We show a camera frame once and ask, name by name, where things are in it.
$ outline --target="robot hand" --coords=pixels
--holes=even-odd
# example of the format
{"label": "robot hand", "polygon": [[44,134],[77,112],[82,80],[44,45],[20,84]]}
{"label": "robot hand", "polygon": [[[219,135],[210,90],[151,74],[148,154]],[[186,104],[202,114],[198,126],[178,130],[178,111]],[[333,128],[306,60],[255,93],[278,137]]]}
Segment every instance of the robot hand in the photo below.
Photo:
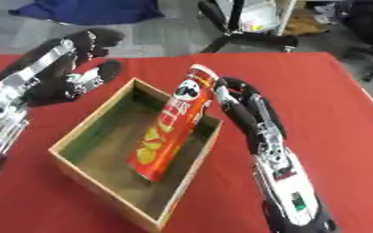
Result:
{"label": "robot hand", "polygon": [[0,165],[28,125],[29,106],[78,99],[117,76],[120,64],[104,62],[84,74],[72,73],[93,57],[107,56],[123,34],[94,28],[49,40],[27,52],[0,73]]}
{"label": "robot hand", "polygon": [[297,155],[284,145],[286,131],[269,102],[251,85],[230,77],[218,79],[215,93],[222,110],[247,137],[270,231],[338,232]]}
{"label": "robot hand", "polygon": [[10,76],[15,79],[15,74],[27,69],[26,73],[36,73],[31,81],[34,86],[28,88],[22,97],[29,106],[76,100],[112,80],[120,64],[116,60],[109,60],[82,75],[72,74],[72,71],[94,57],[107,56],[107,48],[116,46],[123,38],[120,32],[93,28],[51,39],[5,68],[0,73],[0,82]]}

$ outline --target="red table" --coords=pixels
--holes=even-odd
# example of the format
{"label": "red table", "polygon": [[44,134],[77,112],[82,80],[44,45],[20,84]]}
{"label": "red table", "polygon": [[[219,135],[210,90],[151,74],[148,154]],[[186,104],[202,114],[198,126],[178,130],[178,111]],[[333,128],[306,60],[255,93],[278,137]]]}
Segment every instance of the red table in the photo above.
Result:
{"label": "red table", "polygon": [[[0,56],[0,70],[16,56]],[[30,113],[0,172],[0,233],[143,232],[65,177],[47,149],[119,87],[139,77],[172,92],[194,63],[256,86],[280,114],[342,232],[373,232],[373,103],[326,54],[216,54],[124,59],[117,80],[75,103]],[[267,232],[243,136],[226,120],[165,232]]]}

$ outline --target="chair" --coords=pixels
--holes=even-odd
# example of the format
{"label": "chair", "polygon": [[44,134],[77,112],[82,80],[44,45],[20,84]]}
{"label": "chair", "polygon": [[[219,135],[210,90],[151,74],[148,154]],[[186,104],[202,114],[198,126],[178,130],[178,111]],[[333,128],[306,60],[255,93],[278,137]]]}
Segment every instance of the chair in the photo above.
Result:
{"label": "chair", "polygon": [[[347,58],[354,54],[373,56],[373,3],[354,3],[344,23],[355,35],[370,45],[370,48],[351,47],[344,57]],[[362,77],[362,80],[366,82],[370,82],[372,79],[373,68]]]}
{"label": "chair", "polygon": [[245,0],[234,0],[230,20],[222,13],[216,0],[204,0],[198,2],[200,12],[206,16],[223,35],[215,39],[212,44],[204,48],[200,53],[215,53],[228,43],[237,40],[260,42],[279,46],[284,52],[292,52],[298,46],[298,40],[294,36],[276,36],[260,33],[244,32],[239,28]]}

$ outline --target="wooden box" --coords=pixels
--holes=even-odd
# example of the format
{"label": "wooden box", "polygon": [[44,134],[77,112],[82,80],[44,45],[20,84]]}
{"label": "wooden box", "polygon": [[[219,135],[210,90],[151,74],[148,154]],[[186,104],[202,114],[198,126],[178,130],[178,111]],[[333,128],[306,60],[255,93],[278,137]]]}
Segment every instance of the wooden box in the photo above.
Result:
{"label": "wooden box", "polygon": [[71,178],[149,232],[160,232],[214,144],[221,122],[204,116],[157,183],[126,163],[169,95],[134,78],[50,148]]}

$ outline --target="red pringles can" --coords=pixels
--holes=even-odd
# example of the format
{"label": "red pringles can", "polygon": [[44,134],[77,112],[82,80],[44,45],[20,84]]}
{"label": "red pringles can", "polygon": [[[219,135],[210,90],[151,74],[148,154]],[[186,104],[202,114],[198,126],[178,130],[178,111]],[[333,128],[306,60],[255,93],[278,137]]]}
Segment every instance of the red pringles can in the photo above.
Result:
{"label": "red pringles can", "polygon": [[190,67],[184,82],[164,106],[154,124],[140,139],[127,163],[139,175],[157,182],[214,97],[218,76],[201,65]]}

